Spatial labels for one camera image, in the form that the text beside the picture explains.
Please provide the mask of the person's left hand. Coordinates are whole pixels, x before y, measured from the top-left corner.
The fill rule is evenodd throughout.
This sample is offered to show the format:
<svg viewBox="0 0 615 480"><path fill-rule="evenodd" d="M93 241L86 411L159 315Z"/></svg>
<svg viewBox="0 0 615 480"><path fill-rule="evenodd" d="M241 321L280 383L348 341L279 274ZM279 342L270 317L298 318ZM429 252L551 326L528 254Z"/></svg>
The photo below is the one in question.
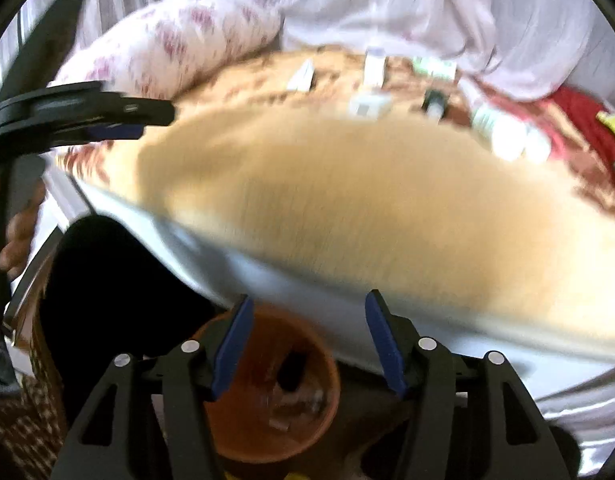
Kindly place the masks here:
<svg viewBox="0 0 615 480"><path fill-rule="evenodd" d="M12 217L7 226L5 246L0 252L0 270L11 281L21 275L28 262L45 195L46 186L42 179L38 179L27 205Z"/></svg>

